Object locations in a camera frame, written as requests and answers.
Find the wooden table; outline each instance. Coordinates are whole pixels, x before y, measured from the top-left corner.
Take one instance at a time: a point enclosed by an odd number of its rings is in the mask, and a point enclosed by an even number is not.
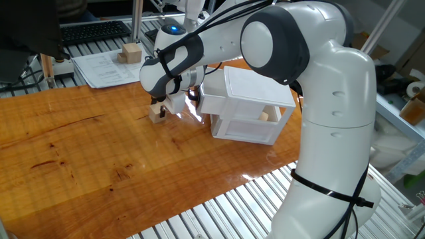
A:
[[[152,124],[139,83],[0,99],[0,217],[23,238],[126,238],[298,158],[296,109],[274,146],[211,136],[189,104]]]

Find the wooden block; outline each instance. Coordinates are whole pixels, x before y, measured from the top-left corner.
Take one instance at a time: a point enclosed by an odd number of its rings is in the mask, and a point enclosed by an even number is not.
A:
[[[117,60],[119,63],[127,63],[127,57],[124,53],[118,53]]]
[[[418,98],[412,98],[401,109],[400,117],[409,122],[411,125],[417,125],[425,118],[425,103]]]
[[[137,44],[128,43],[122,45],[122,52],[126,55],[128,64],[141,62],[141,49]]]
[[[165,113],[163,113],[164,116],[161,117],[161,106],[163,106],[162,103],[156,103],[149,107],[149,118],[153,123],[163,122],[167,119],[167,111],[165,111]]]

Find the white box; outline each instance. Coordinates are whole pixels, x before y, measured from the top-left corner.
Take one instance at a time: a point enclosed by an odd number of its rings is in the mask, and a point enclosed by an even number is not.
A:
[[[199,111],[213,137],[273,145],[296,105],[288,86],[251,70],[225,66],[205,76]],[[280,108],[285,108],[282,115]],[[260,120],[262,112],[267,121]]]

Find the metal frame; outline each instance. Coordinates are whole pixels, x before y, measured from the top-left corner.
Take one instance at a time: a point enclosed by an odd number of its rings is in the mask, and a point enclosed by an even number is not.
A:
[[[155,6],[160,13],[164,9],[165,4],[161,0],[150,0],[153,6]]]
[[[378,45],[378,41],[384,33],[386,27],[390,24],[391,20],[397,16],[398,12],[402,9],[406,2],[407,0],[392,0],[384,15],[381,17],[378,24],[373,29],[371,35],[361,48],[361,51],[368,55],[372,53],[372,51]]]
[[[210,15],[211,15],[212,13],[214,13],[215,3],[216,3],[216,0],[210,0],[210,1],[209,1],[207,12],[208,12]]]
[[[397,182],[403,171],[408,169],[412,164],[418,160],[425,153],[425,139],[420,141],[418,145],[404,158],[398,162],[387,174],[386,179],[391,183]]]
[[[130,43],[141,42],[141,14],[143,12],[143,0],[133,0],[133,19],[131,21]]]
[[[273,215],[288,192],[292,177],[290,163],[264,176],[208,200],[128,239],[203,238],[265,238],[270,232]],[[376,169],[369,175],[381,188],[382,200],[372,218],[359,229],[359,239],[412,238],[418,225],[410,223],[398,209],[400,203],[410,204]]]

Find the black keyboard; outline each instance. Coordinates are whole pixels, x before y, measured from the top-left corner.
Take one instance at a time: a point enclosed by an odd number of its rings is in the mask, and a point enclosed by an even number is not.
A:
[[[121,21],[62,27],[61,31],[62,41],[65,45],[116,37],[128,37],[131,33],[130,29]]]

